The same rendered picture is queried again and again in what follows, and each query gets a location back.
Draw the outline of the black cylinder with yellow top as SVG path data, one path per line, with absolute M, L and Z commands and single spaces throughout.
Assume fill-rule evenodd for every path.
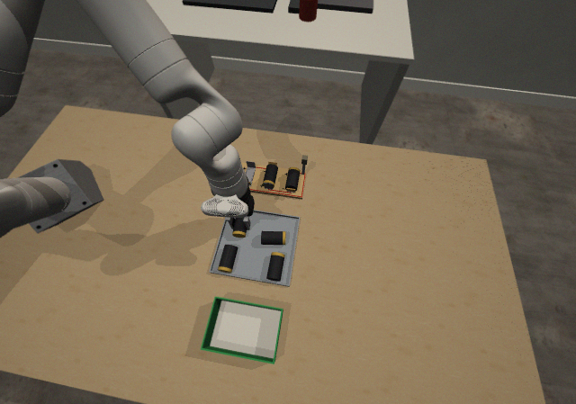
M 233 228 L 232 236 L 236 238 L 244 238 L 247 233 L 247 229 L 245 227 L 245 223 L 243 221 L 244 218 L 236 218 L 235 224 Z
M 295 191 L 297 191 L 299 176 L 300 176 L 300 169 L 297 167 L 290 167 L 288 170 L 285 189 L 292 188 L 295 189 Z
M 261 245 L 285 245 L 285 231 L 262 231 Z
M 224 273 L 232 273 L 237 252 L 238 247 L 232 245 L 225 245 L 220 259 L 218 270 Z
M 282 253 L 272 252 L 266 279 L 277 282 L 281 281 L 284 256 Z
M 277 171 L 278 171 L 278 166 L 276 166 L 276 165 L 269 164 L 266 166 L 263 186 L 264 186 L 264 183 L 269 183 L 269 184 L 273 184 L 273 188 L 275 187 L 275 180 L 276 180 L 276 176 L 277 176 Z

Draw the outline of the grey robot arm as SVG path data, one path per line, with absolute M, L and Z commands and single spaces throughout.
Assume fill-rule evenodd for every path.
M 0 117 L 14 106 L 45 0 L 0 0 Z M 192 66 L 147 0 L 76 0 L 158 103 L 191 98 L 201 106 L 172 129 L 175 147 L 210 184 L 227 188 L 243 175 L 230 145 L 242 133 L 238 111 Z M 0 179 L 0 238 L 60 213 L 71 200 L 53 177 Z

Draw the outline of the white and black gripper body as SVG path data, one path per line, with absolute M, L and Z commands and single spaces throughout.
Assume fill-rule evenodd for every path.
M 219 188 L 210 182 L 209 185 L 214 197 L 202 203 L 203 214 L 229 218 L 244 218 L 253 214 L 255 202 L 244 169 L 240 180 L 231 187 Z

